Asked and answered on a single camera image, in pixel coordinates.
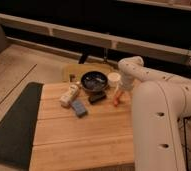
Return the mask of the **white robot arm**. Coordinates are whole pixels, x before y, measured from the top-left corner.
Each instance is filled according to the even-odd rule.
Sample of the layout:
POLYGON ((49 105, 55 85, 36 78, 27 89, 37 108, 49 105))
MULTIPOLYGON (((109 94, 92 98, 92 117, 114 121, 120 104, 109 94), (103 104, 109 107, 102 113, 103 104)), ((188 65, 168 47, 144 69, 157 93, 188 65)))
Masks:
POLYGON ((186 171, 177 120, 191 116, 191 79, 146 68, 139 56, 118 68, 119 87, 132 93, 135 171, 186 171))

